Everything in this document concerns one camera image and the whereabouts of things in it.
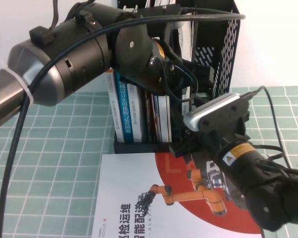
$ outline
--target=robotic arm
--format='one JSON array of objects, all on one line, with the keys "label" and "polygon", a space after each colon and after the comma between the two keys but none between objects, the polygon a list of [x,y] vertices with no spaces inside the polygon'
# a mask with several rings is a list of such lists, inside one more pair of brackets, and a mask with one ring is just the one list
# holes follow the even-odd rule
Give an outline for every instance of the robotic arm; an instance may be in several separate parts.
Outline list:
[{"label": "robotic arm", "polygon": [[[26,85],[30,85],[48,61],[96,30],[138,16],[180,13],[179,5],[169,6],[167,10],[162,6],[157,7],[154,13],[139,9],[136,14],[98,3],[88,4],[80,9],[75,18],[66,20],[53,30],[41,26],[31,30],[31,39],[14,46],[10,51],[8,68],[19,75]],[[49,70],[33,94],[34,103],[56,105],[110,67],[123,75],[126,81],[155,95],[165,95],[161,66],[166,71],[167,85],[171,90],[180,91],[190,86],[190,80],[184,80],[182,71],[177,67],[173,67],[173,71],[170,69],[175,61],[182,63],[182,59],[164,41],[170,33],[170,23],[164,25],[161,34],[152,30],[154,27],[138,25],[124,28],[76,48]],[[160,41],[152,39],[157,36]],[[25,95],[10,70],[0,70],[0,126],[20,111]]]},{"label": "robotic arm", "polygon": [[[20,111],[24,101],[25,91],[17,78],[30,85],[50,60],[85,36],[113,23],[149,15],[174,16],[182,13],[181,7],[176,4],[167,9],[155,7],[131,13],[93,1],[87,3],[76,4],[67,20],[54,29],[37,27],[31,30],[30,40],[12,48],[8,59],[9,69],[0,69],[0,126]],[[168,45],[169,31],[174,26],[165,23],[158,30],[158,35],[153,30],[156,27],[155,24],[143,24],[123,28],[92,38],[77,47],[44,76],[33,94],[34,103],[56,105],[110,67],[123,75],[127,82],[154,95],[175,96],[188,86],[194,86],[197,90],[193,70],[185,67],[182,59]],[[265,160],[248,142],[244,126],[247,109],[248,100],[245,97],[231,94],[202,105],[184,117],[184,123],[189,128],[187,141],[175,145],[172,151],[179,157],[200,148],[209,150],[215,158],[214,162],[245,196],[247,208],[257,224],[275,231],[282,224],[298,223],[298,170]],[[218,198],[216,194],[207,192],[202,184],[196,187],[199,194],[176,196],[171,195],[168,187],[158,186],[151,188],[151,192],[167,195],[169,200],[166,203],[172,199],[206,199],[210,202]],[[142,202],[148,205],[152,197],[147,194]],[[221,207],[210,207],[215,214],[222,215],[225,213],[222,205],[221,202]]]}]

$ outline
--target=black desk organizer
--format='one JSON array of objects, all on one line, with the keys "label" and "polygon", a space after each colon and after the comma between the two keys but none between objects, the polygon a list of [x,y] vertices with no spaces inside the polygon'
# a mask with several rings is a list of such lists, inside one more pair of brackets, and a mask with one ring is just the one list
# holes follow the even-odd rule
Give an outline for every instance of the black desk organizer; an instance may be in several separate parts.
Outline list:
[{"label": "black desk organizer", "polygon": [[[177,0],[182,7],[201,7],[239,13],[233,0]],[[146,0],[119,0],[118,7],[145,7]],[[214,69],[214,84],[207,93],[214,99],[229,92],[230,81],[236,53],[240,20],[199,22],[194,27],[195,49],[192,61],[201,65],[210,65]],[[114,149],[116,154],[126,153],[160,153],[169,152],[170,143],[119,143],[115,135]]]}]

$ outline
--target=black cylinder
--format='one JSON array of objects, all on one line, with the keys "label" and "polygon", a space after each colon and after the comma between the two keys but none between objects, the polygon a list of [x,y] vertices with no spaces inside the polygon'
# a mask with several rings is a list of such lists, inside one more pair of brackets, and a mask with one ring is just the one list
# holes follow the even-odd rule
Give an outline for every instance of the black cylinder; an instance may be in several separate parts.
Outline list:
[{"label": "black cylinder", "polygon": [[[79,39],[101,28],[98,22],[90,24],[71,19],[53,29],[53,42],[37,47],[53,59]],[[65,97],[108,70],[110,60],[106,35],[88,41],[64,57],[56,67],[62,77]]]},{"label": "black cylinder", "polygon": [[222,149],[214,162],[226,177],[245,194],[251,187],[264,184],[276,175],[267,175],[256,167],[257,160],[264,158],[246,141],[237,141]]},{"label": "black cylinder", "polygon": [[125,12],[122,9],[95,2],[85,6],[83,10],[90,12],[93,15],[93,18],[102,26],[108,26],[116,22],[121,13]]}]

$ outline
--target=green grid mat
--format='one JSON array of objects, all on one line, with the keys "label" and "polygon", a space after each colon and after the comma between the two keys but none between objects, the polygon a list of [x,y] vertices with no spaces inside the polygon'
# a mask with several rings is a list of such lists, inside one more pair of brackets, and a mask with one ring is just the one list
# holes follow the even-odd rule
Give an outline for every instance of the green grid mat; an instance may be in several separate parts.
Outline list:
[{"label": "green grid mat", "polygon": [[[233,92],[254,89],[235,88]],[[286,153],[298,168],[298,86],[271,87],[269,92]],[[277,145],[264,92],[252,100],[249,110],[246,126],[252,141]],[[0,186],[16,119],[0,128]],[[101,155],[113,153],[113,137],[107,93],[74,94],[51,108],[32,106],[12,171],[4,237],[91,237]],[[277,237],[265,234],[266,238]],[[288,224],[277,234],[298,238],[298,225]]]}]

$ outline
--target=white book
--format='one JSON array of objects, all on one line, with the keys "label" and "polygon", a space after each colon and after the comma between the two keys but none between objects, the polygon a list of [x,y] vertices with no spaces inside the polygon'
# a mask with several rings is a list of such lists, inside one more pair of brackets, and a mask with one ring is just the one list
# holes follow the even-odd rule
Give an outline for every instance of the white book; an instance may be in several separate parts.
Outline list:
[{"label": "white book", "polygon": [[171,132],[171,114],[170,114],[170,98],[166,96],[167,101],[167,116],[168,116],[168,133],[169,133],[169,142],[172,142],[172,132]]},{"label": "white book", "polygon": [[155,0],[154,6],[163,6],[163,5],[168,5],[169,0]]},{"label": "white book", "polygon": [[157,121],[157,139],[159,142],[162,142],[162,134],[161,134],[161,118],[160,118],[160,110],[159,110],[159,98],[158,96],[153,96],[153,103],[154,103],[154,113],[156,115]]},{"label": "white book", "polygon": [[[179,29],[179,44],[181,48],[181,55],[184,60],[192,60],[193,48],[193,29],[190,21],[184,22],[183,26]],[[182,99],[190,98],[190,87],[186,88],[186,93],[182,95]],[[182,115],[185,115],[190,110],[190,102],[182,103]]]},{"label": "white book", "polygon": [[143,91],[130,83],[127,88],[134,142],[143,142],[146,137]]},{"label": "white book", "polygon": [[109,95],[111,111],[113,114],[117,141],[124,143],[125,142],[124,132],[123,132],[123,126],[122,126],[121,115],[119,110],[119,101],[118,101],[117,88],[116,88],[116,83],[114,78],[114,71],[113,69],[110,69],[106,71],[105,74],[107,76],[108,95]]},{"label": "white book", "polygon": [[138,196],[154,184],[169,185],[172,194],[179,194],[194,191],[187,170],[201,169],[207,185],[214,183],[208,174],[219,178],[219,170],[205,154],[192,157],[198,163],[188,166],[183,157],[175,159],[170,153],[103,155],[91,238],[261,238],[249,213],[235,206],[240,198],[228,200],[222,187],[215,190],[222,194],[226,215],[214,215],[204,199],[167,206],[161,194],[143,215]]},{"label": "white book", "polygon": [[169,142],[169,128],[168,128],[168,113],[167,113],[166,96],[158,96],[158,101],[159,101],[161,141]]}]

